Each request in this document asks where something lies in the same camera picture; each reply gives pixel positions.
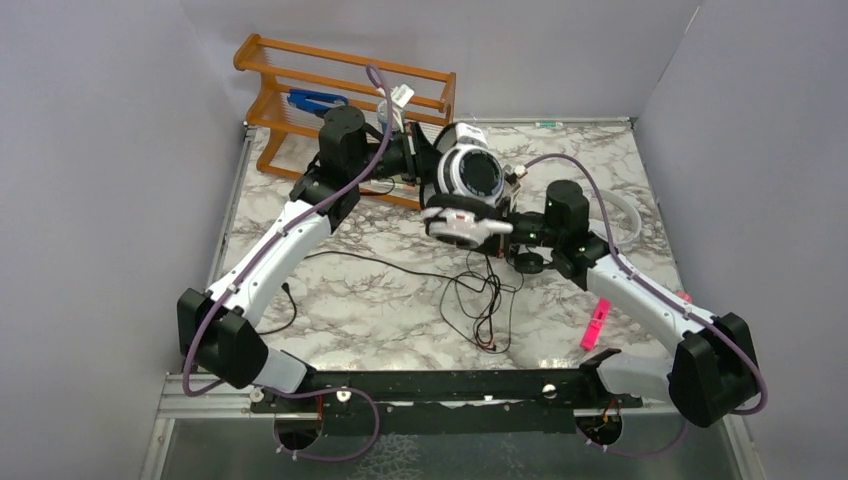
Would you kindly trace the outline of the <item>white black gaming headset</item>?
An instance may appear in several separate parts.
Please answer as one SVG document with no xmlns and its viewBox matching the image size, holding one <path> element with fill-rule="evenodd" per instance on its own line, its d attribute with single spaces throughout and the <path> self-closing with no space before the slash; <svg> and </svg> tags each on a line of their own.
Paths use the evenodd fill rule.
<svg viewBox="0 0 848 480">
<path fill-rule="evenodd" d="M 426 234 L 460 249 L 474 250 L 492 237 L 507 234 L 507 217 L 520 189 L 505 184 L 500 161 L 480 128 L 455 122 L 437 136 L 440 159 L 424 198 Z"/>
</svg>

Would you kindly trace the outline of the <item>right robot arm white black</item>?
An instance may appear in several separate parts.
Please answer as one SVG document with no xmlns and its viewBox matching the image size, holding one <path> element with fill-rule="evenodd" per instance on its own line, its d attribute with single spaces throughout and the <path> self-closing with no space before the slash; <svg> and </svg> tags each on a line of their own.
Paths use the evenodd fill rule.
<svg viewBox="0 0 848 480">
<path fill-rule="evenodd" d="M 765 406 L 767 388 L 746 321 L 698 307 L 641 273 L 591 230 L 589 201 L 577 183 L 550 184 L 541 212 L 511 211 L 499 217 L 512 226 L 504 248 L 550 249 L 552 269 L 610 301 L 668 352 L 665 358 L 625 353 L 602 358 L 577 380 L 585 404 L 600 407 L 616 394 L 662 401 L 699 427 Z"/>
</svg>

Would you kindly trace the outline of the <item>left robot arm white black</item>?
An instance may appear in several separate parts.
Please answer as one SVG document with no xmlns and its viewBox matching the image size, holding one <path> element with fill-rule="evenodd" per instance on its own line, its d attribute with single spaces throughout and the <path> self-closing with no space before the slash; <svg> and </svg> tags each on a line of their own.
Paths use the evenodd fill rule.
<svg viewBox="0 0 848 480">
<path fill-rule="evenodd" d="M 318 132 L 318 151 L 271 227 L 218 280 L 202 290 L 188 288 L 179 297 L 184 392 L 208 392 L 191 386 L 190 370 L 199 366 L 218 384 L 273 389 L 294 411 L 309 406 L 315 387 L 308 378 L 311 366 L 270 347 L 258 324 L 284 281 L 359 203 L 360 184 L 396 176 L 412 183 L 439 157 L 416 121 L 406 118 L 377 129 L 357 107 L 329 109 Z"/>
</svg>

